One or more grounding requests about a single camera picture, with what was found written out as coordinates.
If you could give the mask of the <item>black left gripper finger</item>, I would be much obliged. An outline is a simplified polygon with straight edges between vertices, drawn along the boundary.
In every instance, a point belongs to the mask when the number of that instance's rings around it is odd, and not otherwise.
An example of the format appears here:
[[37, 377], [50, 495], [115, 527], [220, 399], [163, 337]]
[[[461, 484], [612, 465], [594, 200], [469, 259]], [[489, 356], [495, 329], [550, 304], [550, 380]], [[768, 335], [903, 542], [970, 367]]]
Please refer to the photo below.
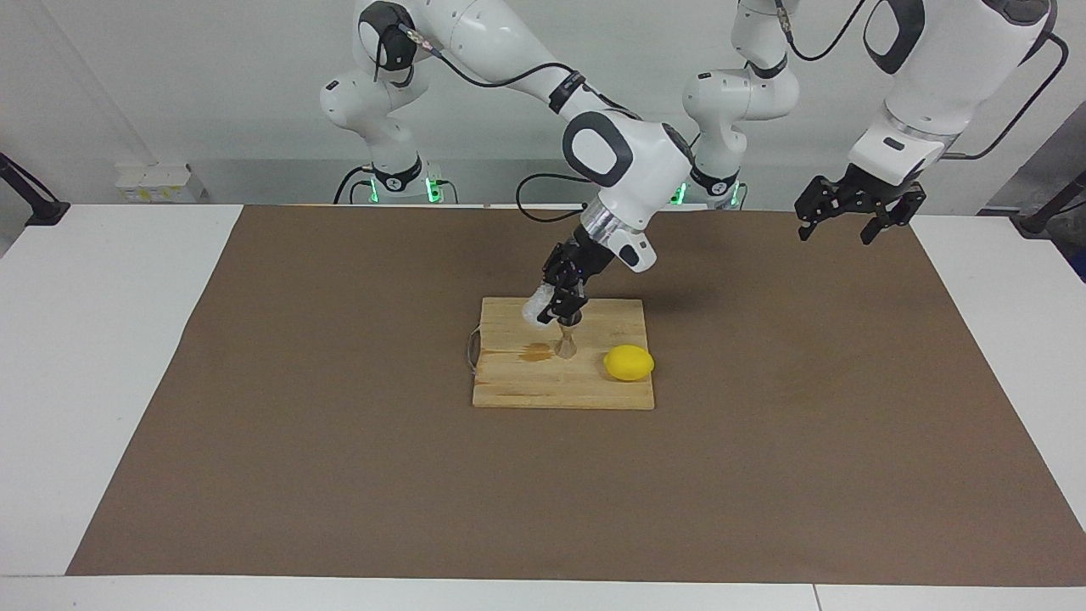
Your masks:
[[820, 222], [837, 219], [842, 214], [853, 212], [853, 198], [854, 187], [848, 182], [833, 182], [826, 177], [812, 178], [794, 204], [794, 211], [800, 220], [799, 239], [809, 240]]
[[908, 226], [924, 202], [926, 202], [926, 191], [907, 191], [889, 205], [880, 199], [873, 199], [871, 201], [873, 217], [860, 232], [861, 243], [869, 246], [885, 229], [892, 226]]

